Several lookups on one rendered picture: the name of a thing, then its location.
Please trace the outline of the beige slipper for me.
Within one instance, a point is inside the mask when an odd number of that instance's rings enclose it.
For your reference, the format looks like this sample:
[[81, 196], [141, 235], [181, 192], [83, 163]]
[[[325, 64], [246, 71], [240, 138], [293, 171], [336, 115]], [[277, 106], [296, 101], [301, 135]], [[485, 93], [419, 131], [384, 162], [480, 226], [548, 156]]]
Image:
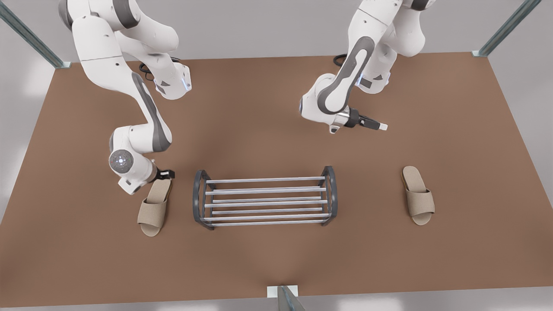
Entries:
[[412, 166], [404, 167], [402, 180], [406, 191], [407, 210], [413, 222], [426, 225], [436, 212], [434, 197], [423, 182], [420, 171]]
[[168, 195], [172, 188], [172, 179], [156, 180], [148, 196], [140, 205], [137, 223], [148, 237], [156, 236], [164, 225]]

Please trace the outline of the grey metal shoe rack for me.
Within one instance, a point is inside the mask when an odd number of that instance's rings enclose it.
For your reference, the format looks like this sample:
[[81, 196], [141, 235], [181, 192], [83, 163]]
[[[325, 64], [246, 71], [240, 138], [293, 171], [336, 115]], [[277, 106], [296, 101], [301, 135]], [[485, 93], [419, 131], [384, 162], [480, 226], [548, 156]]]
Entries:
[[192, 215], [208, 230], [231, 226], [319, 224], [337, 216], [334, 168], [319, 176], [214, 180], [196, 172]]

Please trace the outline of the silver frame post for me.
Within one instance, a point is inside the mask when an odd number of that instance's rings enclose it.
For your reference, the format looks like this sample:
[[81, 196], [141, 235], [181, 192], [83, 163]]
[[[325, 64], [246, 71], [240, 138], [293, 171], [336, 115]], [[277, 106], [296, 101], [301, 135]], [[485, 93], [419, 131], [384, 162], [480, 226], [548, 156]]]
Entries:
[[541, 2], [542, 0], [524, 0], [480, 49], [471, 51], [471, 55], [473, 57], [488, 57]]
[[62, 61], [8, 6], [0, 0], [0, 19], [55, 69], [69, 69], [71, 62]]
[[267, 297], [277, 298], [278, 311], [305, 311], [298, 295], [297, 285], [267, 287]]

